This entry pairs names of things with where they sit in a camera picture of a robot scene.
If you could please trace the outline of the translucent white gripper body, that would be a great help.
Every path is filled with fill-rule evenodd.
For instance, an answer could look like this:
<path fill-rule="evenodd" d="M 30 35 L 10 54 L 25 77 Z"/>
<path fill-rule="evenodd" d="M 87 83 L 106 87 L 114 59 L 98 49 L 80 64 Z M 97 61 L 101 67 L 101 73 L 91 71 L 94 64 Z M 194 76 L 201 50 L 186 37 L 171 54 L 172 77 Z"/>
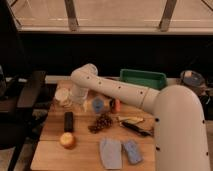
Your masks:
<path fill-rule="evenodd" d="M 88 88 L 79 87 L 78 85 L 73 85 L 71 88 L 71 101 L 72 103 L 79 107 L 82 111 L 87 110 L 87 96 Z"/>

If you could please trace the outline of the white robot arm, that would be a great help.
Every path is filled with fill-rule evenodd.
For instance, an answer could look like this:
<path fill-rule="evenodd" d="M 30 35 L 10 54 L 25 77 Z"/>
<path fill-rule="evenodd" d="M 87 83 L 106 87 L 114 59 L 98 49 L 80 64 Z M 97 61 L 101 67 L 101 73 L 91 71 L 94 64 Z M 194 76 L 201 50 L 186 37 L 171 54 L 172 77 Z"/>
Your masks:
<path fill-rule="evenodd" d="M 189 88 L 170 85 L 155 90 L 106 79 L 98 75 L 93 64 L 74 70 L 71 81 L 76 103 L 94 90 L 155 117 L 156 171 L 211 171 L 203 108 Z"/>

